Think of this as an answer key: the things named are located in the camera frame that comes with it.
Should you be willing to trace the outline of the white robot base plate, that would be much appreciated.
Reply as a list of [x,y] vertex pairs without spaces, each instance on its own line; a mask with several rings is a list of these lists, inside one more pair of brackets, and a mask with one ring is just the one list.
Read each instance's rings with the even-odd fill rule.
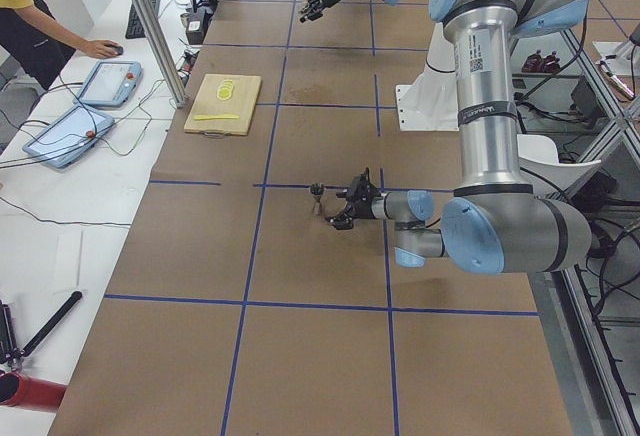
[[396,86],[401,131],[457,131],[454,46],[436,23],[423,71],[410,85]]

